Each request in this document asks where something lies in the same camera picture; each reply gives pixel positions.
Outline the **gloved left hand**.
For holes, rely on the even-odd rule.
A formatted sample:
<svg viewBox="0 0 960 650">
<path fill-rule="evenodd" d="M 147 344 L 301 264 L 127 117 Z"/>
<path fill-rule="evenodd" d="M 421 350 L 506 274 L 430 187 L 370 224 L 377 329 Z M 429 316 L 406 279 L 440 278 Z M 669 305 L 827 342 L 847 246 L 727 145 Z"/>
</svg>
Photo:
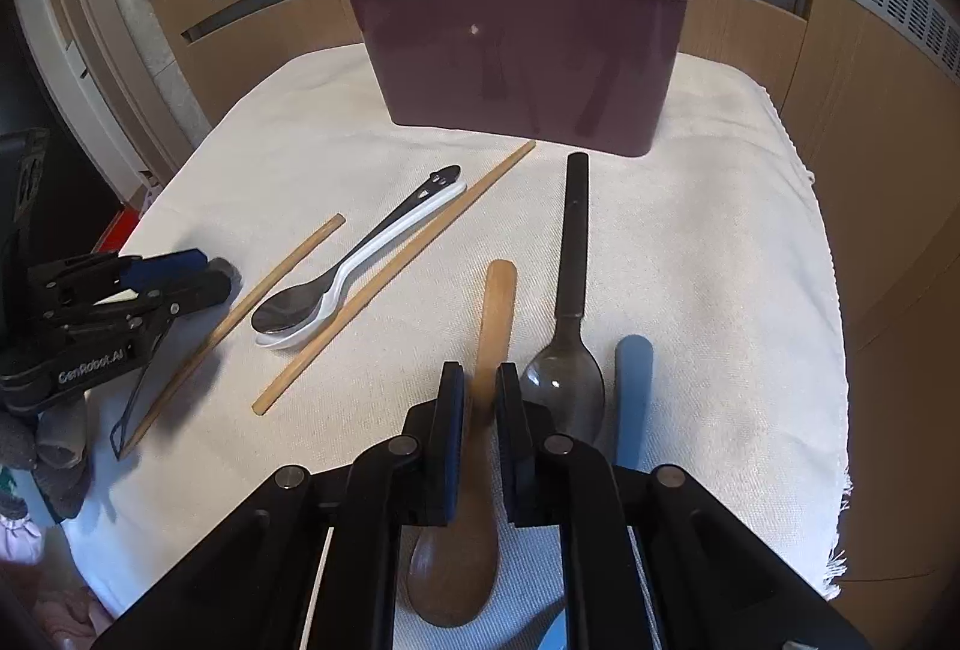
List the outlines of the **gloved left hand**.
<svg viewBox="0 0 960 650">
<path fill-rule="evenodd" d="M 2 517 L 60 525 L 82 510 L 93 476 L 85 396 L 18 418 L 2 409 Z"/>
</svg>

